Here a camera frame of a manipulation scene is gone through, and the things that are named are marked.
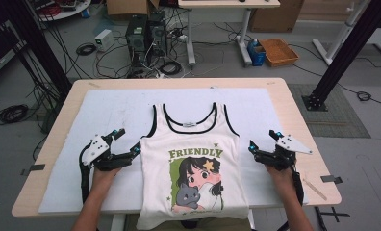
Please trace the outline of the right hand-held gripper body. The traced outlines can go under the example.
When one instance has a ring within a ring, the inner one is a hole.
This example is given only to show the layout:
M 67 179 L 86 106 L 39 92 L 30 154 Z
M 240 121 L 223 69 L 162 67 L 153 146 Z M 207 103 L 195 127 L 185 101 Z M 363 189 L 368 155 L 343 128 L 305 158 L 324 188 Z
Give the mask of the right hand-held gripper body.
M 255 161 L 267 166 L 275 167 L 277 170 L 293 167 L 296 161 L 296 152 L 309 155 L 313 154 L 313 151 L 309 147 L 305 146 L 291 135 L 284 136 L 279 141 L 275 141 L 275 150 L 273 152 L 261 151 L 263 157 L 254 157 Z

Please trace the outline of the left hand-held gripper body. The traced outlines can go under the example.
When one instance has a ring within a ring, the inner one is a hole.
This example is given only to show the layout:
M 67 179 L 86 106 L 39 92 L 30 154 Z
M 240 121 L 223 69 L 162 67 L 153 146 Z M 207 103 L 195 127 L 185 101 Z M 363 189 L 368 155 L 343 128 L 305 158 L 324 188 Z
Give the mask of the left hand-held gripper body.
M 133 152 L 111 153 L 111 143 L 119 138 L 120 135 L 96 135 L 88 146 L 82 150 L 82 166 L 95 166 L 101 171 L 110 171 L 132 164 L 135 158 Z

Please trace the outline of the white printed tank top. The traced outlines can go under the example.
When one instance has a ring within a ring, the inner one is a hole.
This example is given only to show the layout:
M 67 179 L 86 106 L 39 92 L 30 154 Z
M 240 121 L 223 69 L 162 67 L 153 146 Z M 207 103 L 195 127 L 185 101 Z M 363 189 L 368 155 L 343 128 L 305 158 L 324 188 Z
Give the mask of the white printed tank top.
M 140 139 L 143 202 L 139 230 L 165 221 L 248 216 L 239 168 L 240 136 L 224 104 L 192 124 L 174 120 L 165 104 L 153 107 L 153 124 Z

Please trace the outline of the person's left hand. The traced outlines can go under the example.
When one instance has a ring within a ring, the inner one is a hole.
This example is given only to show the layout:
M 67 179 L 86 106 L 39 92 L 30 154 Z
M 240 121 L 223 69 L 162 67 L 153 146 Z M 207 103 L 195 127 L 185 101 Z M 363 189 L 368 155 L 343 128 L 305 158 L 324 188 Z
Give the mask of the person's left hand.
M 102 171 L 96 168 L 94 170 L 91 188 L 96 191 L 107 191 L 119 172 L 120 168 L 112 169 L 110 171 Z

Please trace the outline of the person's right hand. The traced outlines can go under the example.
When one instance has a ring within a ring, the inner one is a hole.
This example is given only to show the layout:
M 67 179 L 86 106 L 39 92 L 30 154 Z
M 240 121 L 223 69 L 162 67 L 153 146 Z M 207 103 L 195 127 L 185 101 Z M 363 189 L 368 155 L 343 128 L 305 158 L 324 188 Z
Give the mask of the person's right hand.
M 293 189 L 292 171 L 290 169 L 277 170 L 270 166 L 266 166 L 266 169 L 278 191 L 291 191 Z

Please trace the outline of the white foam mat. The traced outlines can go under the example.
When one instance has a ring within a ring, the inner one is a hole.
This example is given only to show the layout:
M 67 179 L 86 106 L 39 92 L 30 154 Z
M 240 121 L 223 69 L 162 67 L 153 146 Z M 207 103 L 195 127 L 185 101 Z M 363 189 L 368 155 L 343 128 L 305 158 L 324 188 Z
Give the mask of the white foam mat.
M 112 144 L 116 154 L 128 151 L 152 126 L 152 106 L 166 104 L 169 115 L 188 125 L 203 119 L 214 103 L 227 106 L 232 127 L 240 134 L 239 166 L 245 196 L 251 208 L 279 207 L 273 184 L 263 165 L 248 151 L 251 141 L 271 152 L 275 140 L 269 131 L 303 142 L 300 134 L 282 124 L 276 101 L 265 88 L 199 88 L 153 90 L 89 90 L 66 133 L 49 183 L 38 207 L 40 214 L 74 214 L 82 207 L 79 155 L 95 136 L 123 128 Z

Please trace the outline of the light wooden table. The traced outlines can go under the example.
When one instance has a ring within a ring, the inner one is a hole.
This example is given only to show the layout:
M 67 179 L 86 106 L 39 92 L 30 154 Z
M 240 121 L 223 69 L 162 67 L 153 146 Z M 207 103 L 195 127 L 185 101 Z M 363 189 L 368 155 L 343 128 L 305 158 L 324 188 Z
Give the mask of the light wooden table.
M 16 217 L 67 216 L 74 214 L 46 215 L 38 212 L 46 192 L 53 166 L 64 147 L 66 133 L 89 90 L 153 90 L 153 89 L 199 89 L 199 88 L 265 88 L 275 99 L 275 110 L 281 113 L 282 124 L 300 134 L 302 142 L 313 154 L 296 152 L 297 169 L 302 181 L 307 179 L 326 197 L 324 201 L 303 181 L 304 203 L 307 206 L 336 205 L 341 202 L 341 195 L 332 182 L 323 183 L 321 176 L 329 170 L 322 159 L 317 145 L 300 113 L 290 89 L 281 78 L 183 78 L 183 79 L 95 79 L 76 81 L 48 138 L 41 149 L 37 164 L 45 164 L 44 170 L 32 171 L 15 201 L 12 213 Z

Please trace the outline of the thin wooden stick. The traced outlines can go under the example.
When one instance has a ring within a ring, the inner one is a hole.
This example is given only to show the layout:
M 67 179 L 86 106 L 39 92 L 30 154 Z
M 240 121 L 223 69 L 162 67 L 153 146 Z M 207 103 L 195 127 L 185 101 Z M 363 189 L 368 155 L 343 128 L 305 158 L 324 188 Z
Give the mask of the thin wooden stick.
M 313 190 L 320 198 L 322 198 L 324 201 L 327 200 L 327 197 L 316 187 L 314 186 L 311 182 L 309 182 L 307 179 L 303 179 L 304 183 L 311 189 Z

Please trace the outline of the black tape strip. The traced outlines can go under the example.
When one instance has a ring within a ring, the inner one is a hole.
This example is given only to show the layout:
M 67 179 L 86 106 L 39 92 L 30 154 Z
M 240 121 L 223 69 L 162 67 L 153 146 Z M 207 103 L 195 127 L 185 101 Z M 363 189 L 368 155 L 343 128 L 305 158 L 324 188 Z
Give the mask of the black tape strip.
M 334 175 L 321 176 L 321 180 L 323 183 L 333 182 L 334 184 L 340 184 L 343 181 L 340 176 Z
M 45 164 L 31 165 L 29 168 L 24 168 L 21 170 L 20 175 L 29 176 L 32 171 L 44 170 Z

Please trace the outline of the grey floor mat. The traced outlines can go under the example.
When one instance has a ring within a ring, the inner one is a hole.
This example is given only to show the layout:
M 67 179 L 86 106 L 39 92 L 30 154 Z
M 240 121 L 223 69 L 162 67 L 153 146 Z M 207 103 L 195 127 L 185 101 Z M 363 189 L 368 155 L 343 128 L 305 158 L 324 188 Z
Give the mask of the grey floor mat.
M 292 97 L 313 137 L 369 139 L 370 134 L 340 88 L 332 89 L 324 105 L 310 111 L 304 97 L 316 87 L 311 84 L 288 84 Z

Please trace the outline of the blue box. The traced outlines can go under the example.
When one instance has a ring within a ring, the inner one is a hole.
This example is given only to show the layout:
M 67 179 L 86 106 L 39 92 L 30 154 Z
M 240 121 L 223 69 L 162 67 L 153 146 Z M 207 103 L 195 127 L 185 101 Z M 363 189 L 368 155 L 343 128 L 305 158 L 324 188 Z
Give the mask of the blue box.
M 256 39 L 251 40 L 247 46 L 253 66 L 262 66 L 266 58 L 265 48 Z

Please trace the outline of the orange open tray box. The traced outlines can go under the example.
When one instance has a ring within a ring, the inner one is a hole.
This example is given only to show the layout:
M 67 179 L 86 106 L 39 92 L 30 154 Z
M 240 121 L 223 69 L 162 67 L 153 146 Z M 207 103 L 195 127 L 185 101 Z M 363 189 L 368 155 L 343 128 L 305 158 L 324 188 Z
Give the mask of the orange open tray box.
M 293 64 L 299 59 L 296 52 L 281 38 L 261 39 L 260 44 L 266 51 L 267 63 L 271 67 Z

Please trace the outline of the person's olive pants legs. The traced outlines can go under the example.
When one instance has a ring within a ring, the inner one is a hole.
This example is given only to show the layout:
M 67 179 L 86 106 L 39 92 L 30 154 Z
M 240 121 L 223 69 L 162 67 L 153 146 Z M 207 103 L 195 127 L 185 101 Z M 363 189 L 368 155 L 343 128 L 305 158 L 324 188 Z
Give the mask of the person's olive pants legs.
M 124 231 L 251 231 L 249 220 L 239 218 L 200 218 L 196 220 L 166 221 L 150 230 L 136 227 L 138 215 L 129 215 Z

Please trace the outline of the small white box device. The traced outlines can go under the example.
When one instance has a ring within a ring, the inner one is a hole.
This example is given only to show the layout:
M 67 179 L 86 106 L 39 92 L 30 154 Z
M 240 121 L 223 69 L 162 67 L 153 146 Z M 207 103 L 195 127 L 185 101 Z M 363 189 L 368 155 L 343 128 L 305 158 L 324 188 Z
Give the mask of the small white box device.
M 95 38 L 95 43 L 97 49 L 101 52 L 107 51 L 114 45 L 114 37 L 113 33 L 109 29 L 103 30 L 100 34 L 98 34 Z

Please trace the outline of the black computer tower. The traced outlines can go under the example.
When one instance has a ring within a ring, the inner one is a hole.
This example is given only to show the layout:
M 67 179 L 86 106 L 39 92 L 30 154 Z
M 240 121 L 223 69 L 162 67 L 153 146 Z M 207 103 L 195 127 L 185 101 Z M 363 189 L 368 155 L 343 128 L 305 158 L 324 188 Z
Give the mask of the black computer tower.
M 155 11 L 148 17 L 148 48 L 146 60 L 151 64 L 153 57 L 162 57 L 167 52 L 165 11 Z
M 125 33 L 125 37 L 131 56 L 132 65 L 135 67 L 143 66 L 146 63 L 145 54 L 149 48 L 146 14 L 132 15 Z

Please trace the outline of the white metal stand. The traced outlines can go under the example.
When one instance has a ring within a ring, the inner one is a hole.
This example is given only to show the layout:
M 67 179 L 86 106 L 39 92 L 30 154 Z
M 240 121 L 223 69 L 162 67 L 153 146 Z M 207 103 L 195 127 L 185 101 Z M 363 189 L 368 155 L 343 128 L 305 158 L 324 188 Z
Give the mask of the white metal stand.
M 340 47 L 343 45 L 345 40 L 350 35 L 352 29 L 356 24 L 356 19 L 361 15 L 362 10 L 366 8 L 368 0 L 353 0 L 351 6 L 349 7 L 350 15 L 344 22 L 342 28 L 335 36 L 333 42 L 324 48 L 322 43 L 318 39 L 313 40 L 313 45 L 317 49 L 320 56 L 330 65 L 333 62 L 333 58 L 337 55 Z M 381 27 L 378 27 L 371 37 L 368 39 L 367 44 L 373 44 L 376 48 L 381 51 Z

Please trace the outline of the large brown cardboard box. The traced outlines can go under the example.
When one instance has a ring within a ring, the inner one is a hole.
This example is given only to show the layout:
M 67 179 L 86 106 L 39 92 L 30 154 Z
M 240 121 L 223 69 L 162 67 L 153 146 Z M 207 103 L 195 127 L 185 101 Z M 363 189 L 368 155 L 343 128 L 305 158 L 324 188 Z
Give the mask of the large brown cardboard box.
M 249 20 L 249 30 L 254 33 L 290 33 L 305 0 L 279 0 L 277 8 L 256 9 Z

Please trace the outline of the round white table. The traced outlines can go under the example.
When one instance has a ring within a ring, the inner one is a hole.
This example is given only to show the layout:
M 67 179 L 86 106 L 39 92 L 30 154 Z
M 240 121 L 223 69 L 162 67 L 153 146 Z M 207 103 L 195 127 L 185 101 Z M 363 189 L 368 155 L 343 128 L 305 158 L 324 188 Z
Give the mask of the round white table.
M 85 11 L 91 0 L 27 0 L 40 21 L 64 19 Z

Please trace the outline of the white desk with legs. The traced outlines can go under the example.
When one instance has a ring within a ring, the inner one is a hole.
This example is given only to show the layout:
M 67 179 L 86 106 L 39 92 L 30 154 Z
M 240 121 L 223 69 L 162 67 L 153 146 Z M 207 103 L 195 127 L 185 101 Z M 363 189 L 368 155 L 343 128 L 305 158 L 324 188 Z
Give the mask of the white desk with legs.
M 244 42 L 248 22 L 253 9 L 278 8 L 279 0 L 178 0 L 180 8 L 187 12 L 188 33 L 186 49 L 188 64 L 194 67 L 196 64 L 195 53 L 192 42 L 193 22 L 241 22 L 241 33 L 236 36 L 236 45 L 241 51 L 245 66 L 252 64 Z

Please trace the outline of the black metal frame post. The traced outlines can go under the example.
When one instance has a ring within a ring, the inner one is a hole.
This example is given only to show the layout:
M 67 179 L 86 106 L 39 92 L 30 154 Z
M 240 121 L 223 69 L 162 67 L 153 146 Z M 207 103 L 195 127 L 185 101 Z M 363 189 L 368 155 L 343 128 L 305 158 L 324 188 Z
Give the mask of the black metal frame post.
M 27 0 L 0 0 L 0 19 L 6 17 L 18 34 L 31 46 L 41 66 L 55 85 L 61 99 L 69 94 L 72 84 L 50 48 L 34 18 Z
M 304 97 L 305 106 L 310 111 L 316 111 L 324 105 L 332 89 L 338 84 L 380 22 L 381 0 L 368 0 L 366 8 L 356 19 L 354 28 L 333 58 L 333 62 L 328 65 L 311 94 Z

